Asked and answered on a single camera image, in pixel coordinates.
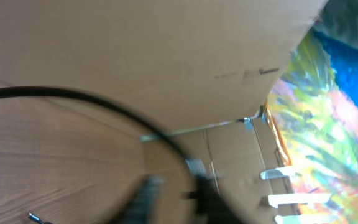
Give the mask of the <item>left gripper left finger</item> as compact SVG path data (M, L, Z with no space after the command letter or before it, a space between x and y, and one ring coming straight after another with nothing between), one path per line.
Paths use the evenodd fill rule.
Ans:
M134 193L119 207L110 224L147 224L160 193L162 179L147 175Z

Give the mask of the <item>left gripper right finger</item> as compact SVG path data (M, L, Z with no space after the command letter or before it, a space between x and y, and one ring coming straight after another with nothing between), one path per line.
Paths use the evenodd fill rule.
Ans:
M194 199L196 200L195 224L243 224L213 189L208 178L200 175L196 177Z

